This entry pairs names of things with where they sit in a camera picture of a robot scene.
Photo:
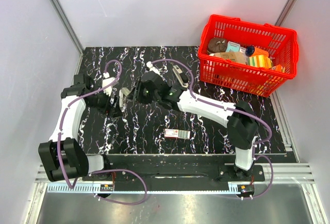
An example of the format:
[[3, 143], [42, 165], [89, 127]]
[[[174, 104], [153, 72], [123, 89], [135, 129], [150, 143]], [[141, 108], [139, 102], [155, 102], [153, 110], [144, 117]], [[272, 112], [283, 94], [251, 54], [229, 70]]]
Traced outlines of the beige stapler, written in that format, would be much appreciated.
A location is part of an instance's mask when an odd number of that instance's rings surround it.
[[119, 91], [119, 107], [121, 109], [122, 112], [125, 111], [126, 108], [126, 102], [127, 102], [127, 97], [130, 94], [130, 90], [128, 88], [121, 88]]

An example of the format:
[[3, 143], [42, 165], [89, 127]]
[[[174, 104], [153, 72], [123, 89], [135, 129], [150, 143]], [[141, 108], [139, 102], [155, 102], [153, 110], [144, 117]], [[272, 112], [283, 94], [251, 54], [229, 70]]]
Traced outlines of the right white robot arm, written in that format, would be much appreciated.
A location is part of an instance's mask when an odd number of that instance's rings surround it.
[[227, 138], [235, 148], [235, 176], [247, 180], [253, 174], [253, 142], [259, 128], [249, 104], [244, 101], [225, 103], [198, 94], [192, 96], [188, 78], [183, 73], [176, 77], [178, 83], [170, 86], [160, 75], [149, 71], [137, 79], [128, 98], [141, 104], [156, 102], [165, 109], [196, 114], [227, 128]]

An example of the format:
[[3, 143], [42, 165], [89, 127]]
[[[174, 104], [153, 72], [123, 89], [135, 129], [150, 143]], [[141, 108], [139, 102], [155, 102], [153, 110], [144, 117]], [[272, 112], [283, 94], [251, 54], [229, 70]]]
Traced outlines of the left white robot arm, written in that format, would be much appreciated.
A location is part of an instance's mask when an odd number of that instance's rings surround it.
[[38, 153], [51, 182], [86, 177], [94, 173], [100, 180], [110, 178], [112, 169], [104, 155], [87, 155], [78, 143], [82, 115], [87, 107], [109, 118], [122, 115], [120, 99], [112, 96], [114, 77], [104, 73], [102, 87], [96, 91], [91, 77], [76, 74], [73, 85], [61, 93], [61, 112], [49, 141], [39, 144]]

